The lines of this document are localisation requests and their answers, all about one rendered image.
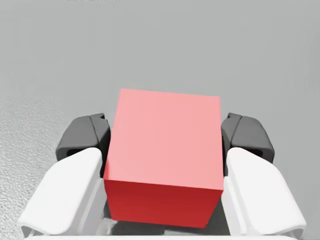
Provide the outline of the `pink cube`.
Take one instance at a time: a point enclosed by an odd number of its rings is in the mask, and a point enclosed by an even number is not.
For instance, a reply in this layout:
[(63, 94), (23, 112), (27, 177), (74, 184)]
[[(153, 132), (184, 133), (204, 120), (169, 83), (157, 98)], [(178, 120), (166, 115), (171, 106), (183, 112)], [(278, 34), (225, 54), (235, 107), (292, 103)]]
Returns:
[(121, 89), (104, 185), (113, 220), (205, 228), (224, 190), (220, 98)]

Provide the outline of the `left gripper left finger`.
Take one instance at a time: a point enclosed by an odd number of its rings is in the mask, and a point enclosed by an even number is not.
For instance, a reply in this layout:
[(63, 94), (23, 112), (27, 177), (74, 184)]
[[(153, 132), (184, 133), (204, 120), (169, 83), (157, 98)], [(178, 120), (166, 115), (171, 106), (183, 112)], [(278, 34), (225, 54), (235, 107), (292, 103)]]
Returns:
[(56, 147), (57, 162), (17, 220), (25, 237), (97, 234), (107, 201), (103, 174), (110, 140), (103, 113), (72, 120)]

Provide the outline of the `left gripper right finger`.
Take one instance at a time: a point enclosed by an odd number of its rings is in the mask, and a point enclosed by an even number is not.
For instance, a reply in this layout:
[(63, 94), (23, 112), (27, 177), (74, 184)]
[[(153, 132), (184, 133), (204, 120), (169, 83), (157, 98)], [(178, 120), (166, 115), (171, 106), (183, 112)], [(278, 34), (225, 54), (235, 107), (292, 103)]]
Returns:
[(261, 122), (230, 112), (221, 134), (221, 202), (230, 235), (301, 238), (306, 220), (273, 164), (275, 150)]

